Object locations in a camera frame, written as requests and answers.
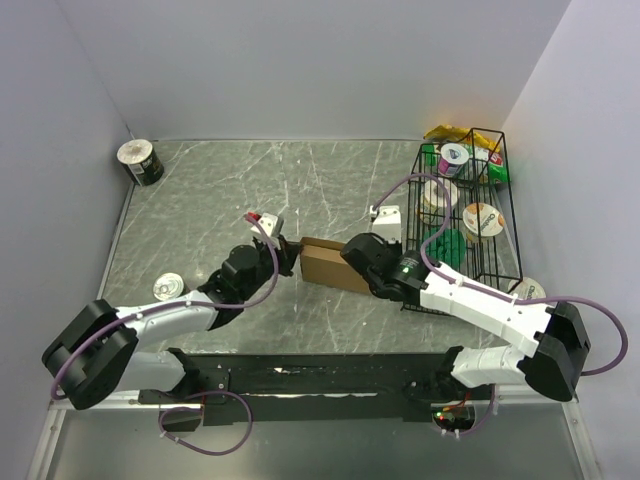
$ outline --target wall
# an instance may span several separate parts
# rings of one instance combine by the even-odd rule
[[[499,127],[569,0],[59,0],[136,136]]]
[[[609,306],[629,332],[621,366],[579,385],[607,480],[640,469],[639,23],[638,2],[573,0],[504,127],[525,273],[548,293]],[[597,367],[620,342],[606,318],[582,311]]]
[[[0,465],[13,480],[46,413],[40,355],[97,292],[128,131],[53,1],[0,2],[0,45]]]

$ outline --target marble tabletop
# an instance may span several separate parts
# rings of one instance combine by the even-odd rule
[[[247,211],[283,215],[283,234],[348,241],[368,228],[367,212],[407,175],[419,142],[157,142],[162,179],[136,187],[128,205],[104,298],[114,306],[155,301],[164,272],[195,288],[231,248],[249,243]],[[386,202],[407,209],[407,187]],[[189,353],[444,352],[500,339],[448,316],[401,311],[400,304],[280,277],[263,304],[229,325],[155,345]]]

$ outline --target wire rack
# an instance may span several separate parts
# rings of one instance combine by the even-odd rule
[[[496,147],[491,151],[482,151],[479,147],[477,149],[476,133],[495,141]],[[449,177],[443,176],[438,169],[440,147],[445,143],[466,144],[471,147],[467,147],[467,150],[470,150],[469,161],[456,175]],[[510,292],[522,281],[522,266],[511,183],[508,180],[501,184],[496,183],[498,176],[495,170],[490,168],[490,162],[485,160],[495,158],[496,152],[502,159],[506,177],[510,178],[504,133],[482,128],[472,128],[468,135],[456,141],[423,143],[413,164],[412,173],[429,173],[438,177],[444,181],[450,193],[454,193],[453,190],[457,189],[458,194],[449,229],[438,239],[437,244],[427,248],[427,254],[432,258],[445,261],[463,275],[504,292]],[[407,250],[418,250],[424,240],[435,233],[444,221],[444,208],[436,208],[432,211],[433,206],[441,207],[444,203],[440,203],[443,201],[433,197],[434,194],[438,194],[438,189],[434,193],[431,185],[427,185],[428,182],[429,180],[424,177],[415,178],[409,182]],[[501,233],[483,238],[480,230],[477,238],[469,236],[462,217],[463,210],[468,205],[476,203],[495,207],[503,214],[507,222]],[[426,208],[425,204],[431,205],[432,208]],[[476,208],[476,212],[476,225],[480,225],[480,210]],[[405,304],[403,308],[442,314],[442,312],[409,304]]]

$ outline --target cardboard box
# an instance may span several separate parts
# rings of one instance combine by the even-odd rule
[[[340,256],[344,243],[302,237],[300,270],[305,282],[350,292],[371,294],[369,285]]]

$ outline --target black can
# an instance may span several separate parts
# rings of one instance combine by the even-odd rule
[[[138,185],[156,183],[164,173],[164,166],[148,140],[136,139],[125,143],[118,149],[117,157],[131,180]]]

